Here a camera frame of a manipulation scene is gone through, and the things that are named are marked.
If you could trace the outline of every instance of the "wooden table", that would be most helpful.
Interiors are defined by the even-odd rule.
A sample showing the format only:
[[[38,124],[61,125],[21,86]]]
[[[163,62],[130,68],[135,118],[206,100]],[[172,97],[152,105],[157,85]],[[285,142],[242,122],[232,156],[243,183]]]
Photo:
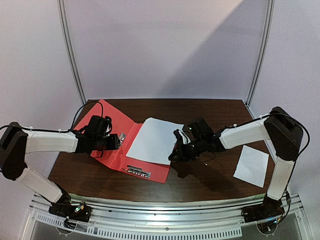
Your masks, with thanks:
[[[215,99],[113,99],[107,100],[137,123],[153,117],[187,124],[204,117],[216,132],[234,123],[251,120],[241,100]],[[79,120],[94,104],[85,107]],[[268,153],[263,141],[248,146]],[[192,202],[244,198],[266,193],[275,164],[269,157],[264,188],[233,177],[242,146],[216,154],[209,162],[175,162],[165,184],[111,170],[87,154],[61,152],[49,179],[67,192],[87,197],[140,201]],[[201,161],[210,159],[210,153]]]

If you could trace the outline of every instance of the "vertical metal rail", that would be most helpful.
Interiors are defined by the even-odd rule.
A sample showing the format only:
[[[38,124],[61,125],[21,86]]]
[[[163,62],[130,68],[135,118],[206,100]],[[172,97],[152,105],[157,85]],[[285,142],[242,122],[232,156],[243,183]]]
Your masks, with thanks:
[[[76,60],[75,60],[75,56],[74,56],[74,52],[73,52],[73,48],[72,48],[72,44],[71,44],[65,2],[64,2],[64,0],[57,0],[57,3],[58,3],[58,10],[59,10],[60,21],[61,21],[62,34],[63,34],[63,38],[64,38],[66,52],[67,52],[69,62],[70,62],[70,67],[71,67],[75,87],[78,91],[81,103],[85,104],[87,102],[87,100],[85,97],[84,89],[83,89],[81,81],[80,81],[79,72],[77,69]]]
[[[272,15],[273,15],[273,11],[274,11],[274,5],[275,5],[275,0],[268,1],[268,9],[267,9],[265,21],[264,21],[264,29],[263,29],[263,33],[262,33],[262,41],[261,41],[260,50],[259,50],[259,57],[258,57],[258,61],[255,66],[252,84],[251,84],[248,96],[246,98],[246,101],[245,101],[245,105],[247,107],[250,107],[252,100],[254,98],[259,75],[260,75],[263,61],[264,61],[264,57],[266,54],[267,43],[268,43],[268,38],[269,38],[269,33],[270,33],[270,28],[271,28]]]

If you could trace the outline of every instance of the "folder cover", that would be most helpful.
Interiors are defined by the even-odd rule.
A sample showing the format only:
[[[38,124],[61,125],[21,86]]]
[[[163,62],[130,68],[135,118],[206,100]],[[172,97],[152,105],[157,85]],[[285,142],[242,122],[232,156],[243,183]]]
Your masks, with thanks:
[[[135,123],[131,118],[103,99],[99,100],[99,102],[103,105],[103,117],[109,116],[112,119],[111,133],[118,134],[118,137],[121,134],[125,134],[126,137],[118,150],[93,151],[91,157],[113,170],[164,184],[169,173],[170,165],[145,162],[126,156],[142,123]],[[100,104],[96,103],[74,129],[79,130],[88,125],[93,115],[101,116],[101,111],[102,108]],[[143,172],[143,174],[141,174],[142,176],[137,175],[136,170]]]

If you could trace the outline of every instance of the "white paper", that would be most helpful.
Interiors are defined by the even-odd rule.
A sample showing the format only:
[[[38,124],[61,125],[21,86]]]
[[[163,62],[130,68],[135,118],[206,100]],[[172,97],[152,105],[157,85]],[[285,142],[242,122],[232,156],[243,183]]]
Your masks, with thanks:
[[[264,187],[269,154],[243,146],[234,177],[247,183]]]
[[[148,118],[126,156],[144,162],[170,165],[168,157],[177,141],[174,130],[182,130],[183,127],[183,124]]]

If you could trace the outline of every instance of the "paper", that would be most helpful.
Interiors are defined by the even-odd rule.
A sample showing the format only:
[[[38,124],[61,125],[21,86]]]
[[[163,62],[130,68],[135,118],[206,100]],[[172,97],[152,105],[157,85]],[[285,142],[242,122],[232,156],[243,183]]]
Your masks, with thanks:
[[[182,130],[183,127],[183,124],[148,118],[126,156],[144,162],[170,165],[168,157],[177,141],[174,130]]]
[[[269,154],[243,146],[234,177],[260,188],[264,187]]]

